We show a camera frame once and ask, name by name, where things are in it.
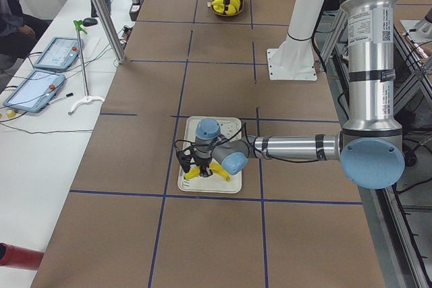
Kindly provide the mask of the yellow plastic banana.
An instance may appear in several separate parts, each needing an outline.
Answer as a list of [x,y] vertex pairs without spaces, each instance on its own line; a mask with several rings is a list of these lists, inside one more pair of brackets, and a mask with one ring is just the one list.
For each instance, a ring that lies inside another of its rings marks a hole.
[[217,13],[223,14],[225,12],[224,0],[213,0],[211,2],[213,10]]
[[232,0],[232,13],[226,13],[228,16],[236,15],[240,12],[242,6],[241,0]]
[[211,176],[218,175],[224,178],[227,182],[232,180],[231,175],[218,163],[210,163],[209,171],[211,172]]
[[190,179],[193,179],[195,177],[200,177],[199,176],[199,173],[200,173],[200,169],[199,168],[200,167],[194,167],[191,170],[189,170],[189,172],[187,172],[184,175],[184,179],[190,180]]

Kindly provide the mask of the brown wicker basket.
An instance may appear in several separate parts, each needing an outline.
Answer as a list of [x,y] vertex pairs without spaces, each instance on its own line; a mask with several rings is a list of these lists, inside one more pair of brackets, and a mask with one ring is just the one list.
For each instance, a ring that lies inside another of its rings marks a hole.
[[225,6],[224,0],[212,0],[210,2],[211,10],[218,16],[232,17],[242,12],[244,0],[230,0],[228,6]]

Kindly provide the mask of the white bear print tray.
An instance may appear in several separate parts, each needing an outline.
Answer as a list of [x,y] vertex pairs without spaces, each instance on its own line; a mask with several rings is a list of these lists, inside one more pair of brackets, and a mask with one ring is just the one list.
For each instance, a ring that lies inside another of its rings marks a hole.
[[[201,120],[205,119],[203,116],[192,116],[186,121],[186,129],[184,139],[186,142],[182,142],[182,148],[188,147],[188,141],[193,142],[195,140],[196,129]],[[226,138],[233,138],[233,140],[239,140],[242,137],[241,134],[241,121],[235,117],[214,117],[213,118],[218,124],[221,134]],[[195,177],[193,179],[184,179],[185,172],[180,169],[178,174],[178,188],[183,192],[203,192],[203,193],[220,193],[220,194],[236,194],[242,188],[242,172],[240,171],[236,175],[231,175],[231,181],[227,182],[224,178],[213,175],[210,177]]]

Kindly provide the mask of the orange relay module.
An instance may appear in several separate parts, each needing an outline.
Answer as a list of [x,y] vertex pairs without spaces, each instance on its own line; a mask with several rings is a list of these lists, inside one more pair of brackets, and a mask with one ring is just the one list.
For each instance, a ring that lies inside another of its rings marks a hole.
[[121,38],[125,41],[128,41],[132,33],[132,30],[133,30],[132,27],[124,26]]

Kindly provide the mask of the black keyboard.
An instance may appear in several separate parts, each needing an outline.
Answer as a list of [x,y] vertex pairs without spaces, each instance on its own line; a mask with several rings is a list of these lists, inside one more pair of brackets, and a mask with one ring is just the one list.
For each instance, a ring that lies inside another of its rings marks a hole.
[[[107,8],[107,11],[111,13],[111,0],[103,0],[105,7]],[[93,1],[90,1],[90,16],[92,18],[98,17],[98,11],[93,3]]]

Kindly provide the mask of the black computer mouse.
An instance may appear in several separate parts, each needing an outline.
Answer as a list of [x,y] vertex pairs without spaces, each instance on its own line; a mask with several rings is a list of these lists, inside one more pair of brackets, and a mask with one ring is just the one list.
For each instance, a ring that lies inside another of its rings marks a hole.
[[90,26],[95,26],[98,24],[98,21],[96,18],[85,18],[82,21],[82,25],[84,27],[90,27]]

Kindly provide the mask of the green tipped reacher grabber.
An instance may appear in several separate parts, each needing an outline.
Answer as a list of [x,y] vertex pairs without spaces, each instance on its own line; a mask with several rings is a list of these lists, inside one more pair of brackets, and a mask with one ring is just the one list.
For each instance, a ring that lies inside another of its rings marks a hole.
[[74,27],[76,30],[76,36],[77,36],[77,40],[78,40],[78,51],[79,51],[79,56],[80,56],[80,65],[81,65],[81,69],[82,69],[82,79],[83,79],[83,85],[84,85],[84,97],[81,98],[80,100],[77,100],[71,107],[71,109],[68,111],[68,115],[72,115],[76,109],[80,106],[80,105],[86,105],[89,104],[91,102],[94,101],[100,101],[100,102],[105,102],[105,99],[102,96],[93,96],[90,95],[89,93],[89,89],[88,89],[88,82],[87,82],[87,78],[86,78],[86,66],[84,63],[84,50],[83,50],[83,41],[81,38],[81,32],[83,33],[87,33],[87,31],[85,31],[85,29],[82,27],[83,25],[83,21],[82,20],[74,20]]

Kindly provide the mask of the far teach pendant tablet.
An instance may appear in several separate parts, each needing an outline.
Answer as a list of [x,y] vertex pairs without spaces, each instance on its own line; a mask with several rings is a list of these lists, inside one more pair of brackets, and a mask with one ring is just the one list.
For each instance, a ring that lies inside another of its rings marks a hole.
[[54,37],[34,62],[37,69],[65,71],[78,57],[78,39]]

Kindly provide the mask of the teach pendant tablet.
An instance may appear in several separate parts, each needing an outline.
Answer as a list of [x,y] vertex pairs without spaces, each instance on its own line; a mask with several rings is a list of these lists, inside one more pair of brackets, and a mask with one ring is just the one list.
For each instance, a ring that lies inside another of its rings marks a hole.
[[43,69],[34,69],[7,97],[3,106],[29,113],[44,109],[63,86],[65,75]]
[[34,62],[37,69],[65,71],[78,57],[78,39],[54,37]]

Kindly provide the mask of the near teach pendant tablet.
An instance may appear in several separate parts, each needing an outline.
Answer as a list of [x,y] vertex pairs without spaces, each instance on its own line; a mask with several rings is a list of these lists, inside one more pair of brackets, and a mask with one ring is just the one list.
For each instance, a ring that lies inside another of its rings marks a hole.
[[63,86],[65,75],[43,69],[34,69],[7,97],[3,106],[29,113],[44,109]]

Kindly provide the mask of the yellow tape roll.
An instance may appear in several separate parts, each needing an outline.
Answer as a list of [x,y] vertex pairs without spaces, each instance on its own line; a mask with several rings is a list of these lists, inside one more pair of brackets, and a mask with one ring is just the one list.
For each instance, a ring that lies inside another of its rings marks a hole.
[[15,116],[16,116],[16,112],[14,111],[14,110],[11,110],[11,109],[8,109],[7,111],[6,111],[6,115],[7,115],[7,118],[8,119],[12,119],[12,118],[14,118]]

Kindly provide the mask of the red fire extinguisher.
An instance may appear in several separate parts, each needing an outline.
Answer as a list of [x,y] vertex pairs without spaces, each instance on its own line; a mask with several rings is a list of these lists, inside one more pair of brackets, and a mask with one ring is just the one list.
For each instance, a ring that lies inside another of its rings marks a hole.
[[44,255],[44,252],[1,243],[1,266],[38,270]]

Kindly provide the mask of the seated person dark clothes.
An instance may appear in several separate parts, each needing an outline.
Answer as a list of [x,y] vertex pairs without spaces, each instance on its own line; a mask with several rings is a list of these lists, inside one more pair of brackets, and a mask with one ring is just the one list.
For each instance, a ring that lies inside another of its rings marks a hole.
[[48,22],[25,14],[20,0],[1,0],[2,55],[27,58],[48,27]]

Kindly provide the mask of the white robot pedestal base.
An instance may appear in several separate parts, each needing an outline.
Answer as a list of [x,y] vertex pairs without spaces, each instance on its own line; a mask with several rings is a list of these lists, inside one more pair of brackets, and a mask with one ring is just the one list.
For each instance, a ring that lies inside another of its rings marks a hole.
[[324,0],[295,0],[286,40],[267,49],[271,80],[316,81],[312,40]]

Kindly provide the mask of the aluminium frame post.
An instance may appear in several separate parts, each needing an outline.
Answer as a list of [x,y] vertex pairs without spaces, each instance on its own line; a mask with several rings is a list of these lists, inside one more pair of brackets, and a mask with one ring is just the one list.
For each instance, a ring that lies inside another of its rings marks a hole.
[[109,44],[111,45],[111,48],[113,49],[113,52],[115,54],[115,57],[117,59],[117,62],[119,64],[122,64],[125,61],[125,54],[124,50],[121,46],[121,43],[117,37],[117,32],[115,30],[115,27],[113,25],[113,21],[111,19],[111,15],[107,11],[107,8],[105,7],[105,4],[103,0],[91,0],[93,1],[97,11],[99,19],[102,23],[102,27],[105,31],[105,35],[107,37],[107,40],[109,41]]

